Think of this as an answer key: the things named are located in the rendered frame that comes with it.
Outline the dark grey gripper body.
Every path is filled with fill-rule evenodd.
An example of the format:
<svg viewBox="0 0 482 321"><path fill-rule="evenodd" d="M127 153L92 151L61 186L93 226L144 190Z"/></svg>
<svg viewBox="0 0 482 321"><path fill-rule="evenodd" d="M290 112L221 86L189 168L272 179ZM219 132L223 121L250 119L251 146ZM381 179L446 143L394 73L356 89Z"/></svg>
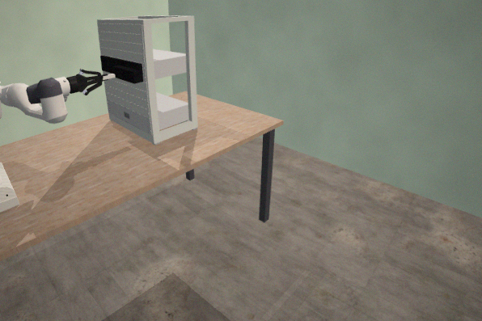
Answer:
<svg viewBox="0 0 482 321"><path fill-rule="evenodd" d="M84 79L86 77L82 76L81 74L77 74L72 77L66 78L69 81L70 84L70 94L75 93L75 92L83 92L87 87L82 87L82 84L86 84L86 82L81 82L81 79Z"/></svg>

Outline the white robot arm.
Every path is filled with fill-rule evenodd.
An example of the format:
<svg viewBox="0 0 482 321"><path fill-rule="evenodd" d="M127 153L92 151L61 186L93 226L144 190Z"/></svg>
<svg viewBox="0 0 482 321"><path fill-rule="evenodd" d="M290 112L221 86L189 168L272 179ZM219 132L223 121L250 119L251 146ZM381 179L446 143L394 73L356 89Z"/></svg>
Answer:
<svg viewBox="0 0 482 321"><path fill-rule="evenodd" d="M68 114L65 102L70 94L69 81L65 77L43 80L39 81L39 85L13 83L0 87L0 119L2 102L6 106L19 108L27 116L45 120L50 124L64 121Z"/></svg>

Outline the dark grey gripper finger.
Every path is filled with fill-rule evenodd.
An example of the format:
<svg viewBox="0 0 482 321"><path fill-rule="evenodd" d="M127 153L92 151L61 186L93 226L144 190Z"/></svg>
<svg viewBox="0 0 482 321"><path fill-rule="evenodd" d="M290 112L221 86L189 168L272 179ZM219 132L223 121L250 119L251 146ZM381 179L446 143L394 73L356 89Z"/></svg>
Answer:
<svg viewBox="0 0 482 321"><path fill-rule="evenodd" d="M88 95L89 92L93 91L94 89L96 89L97 87L100 87L102 85L102 81L105 81L105 80L108 80L109 78L115 78L116 76L112 76L112 77L108 77L108 78L100 78L100 79L95 79L95 80L92 80L92 81L89 81L87 82L86 84L82 84L82 87L87 87L87 86L90 86L91 84L95 84L93 85L92 87L89 87L88 89L84 90L82 93L84 95Z"/></svg>
<svg viewBox="0 0 482 321"><path fill-rule="evenodd" d="M84 73L85 74L97 74L97 76L86 77L84 79L81 79L80 80L81 82L86 82L86 81L90 81L90 80L95 80L95 79L100 79L100 78L108 78L108 77L115 76L115 74L103 74L103 75L101 75L100 72L93 72L93 71L87 71L87 70L80 69L79 74L84 74Z"/></svg>

